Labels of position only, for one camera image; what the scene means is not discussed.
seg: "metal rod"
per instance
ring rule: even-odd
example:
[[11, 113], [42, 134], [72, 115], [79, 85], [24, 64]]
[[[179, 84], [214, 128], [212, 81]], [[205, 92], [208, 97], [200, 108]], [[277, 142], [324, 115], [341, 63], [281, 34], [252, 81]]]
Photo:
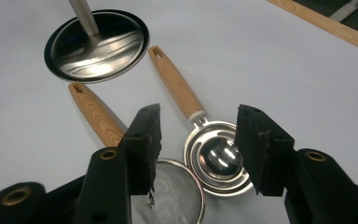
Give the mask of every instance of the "metal rod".
[[86, 0], [69, 0], [69, 3], [74, 10], [77, 19], [80, 21], [81, 26], [85, 30], [87, 35], [97, 35], [98, 30], [97, 23], [91, 14], [91, 10]]

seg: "white surface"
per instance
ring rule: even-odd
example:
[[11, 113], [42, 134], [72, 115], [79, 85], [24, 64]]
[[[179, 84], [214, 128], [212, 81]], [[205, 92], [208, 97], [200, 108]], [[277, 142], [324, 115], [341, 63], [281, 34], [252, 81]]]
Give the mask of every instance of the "white surface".
[[[211, 119], [236, 122], [237, 107], [264, 110], [296, 139], [333, 156], [358, 184], [358, 48], [261, 0], [89, 1], [91, 10], [140, 17], [198, 95]], [[67, 1], [0, 0], [0, 190], [35, 181], [53, 190], [85, 174], [102, 148], [68, 82], [43, 59], [51, 34], [75, 13]], [[161, 158], [183, 161], [192, 131], [147, 55], [123, 76], [90, 84], [130, 125], [161, 106]], [[207, 197], [204, 223], [288, 223], [283, 198]]]

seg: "metal ladle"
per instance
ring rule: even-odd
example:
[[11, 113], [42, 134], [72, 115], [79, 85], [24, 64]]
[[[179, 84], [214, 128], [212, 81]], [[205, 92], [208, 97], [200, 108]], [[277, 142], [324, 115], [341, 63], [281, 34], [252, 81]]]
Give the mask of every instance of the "metal ladle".
[[186, 118], [195, 125], [185, 144], [185, 164], [205, 191], [216, 196], [234, 196], [252, 186], [234, 146], [235, 125], [208, 121], [200, 101], [180, 72], [157, 46], [148, 51], [162, 81]]
[[69, 0], [77, 18], [62, 25], [48, 40], [45, 62], [56, 76], [81, 82], [117, 77], [145, 55], [149, 33], [129, 12], [98, 10], [86, 0]]

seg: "dark floor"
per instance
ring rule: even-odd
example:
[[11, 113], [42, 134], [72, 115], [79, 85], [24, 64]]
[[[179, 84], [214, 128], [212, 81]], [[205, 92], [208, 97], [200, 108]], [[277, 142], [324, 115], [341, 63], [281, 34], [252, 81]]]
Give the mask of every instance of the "dark floor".
[[[294, 0], [300, 5], [319, 12], [326, 17], [331, 16], [339, 8], [350, 2], [351, 0]], [[358, 31], [358, 10], [353, 12], [343, 24]]]

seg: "round metal disc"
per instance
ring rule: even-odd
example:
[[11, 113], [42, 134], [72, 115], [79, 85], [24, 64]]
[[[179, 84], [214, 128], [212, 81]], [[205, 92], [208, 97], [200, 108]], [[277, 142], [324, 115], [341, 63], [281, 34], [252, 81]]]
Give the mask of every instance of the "round metal disc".
[[149, 33], [141, 19], [119, 10], [98, 10], [92, 15], [100, 31], [97, 35], [88, 36], [73, 18], [48, 40], [45, 62], [56, 76], [102, 81], [123, 74], [144, 56]]
[[211, 140], [225, 139], [234, 144], [236, 127], [223, 121], [206, 122], [195, 129], [186, 140], [185, 165], [197, 176], [203, 189], [215, 196], [231, 197], [251, 189], [253, 184], [243, 167], [230, 178], [219, 178], [205, 171], [202, 165], [201, 150]]

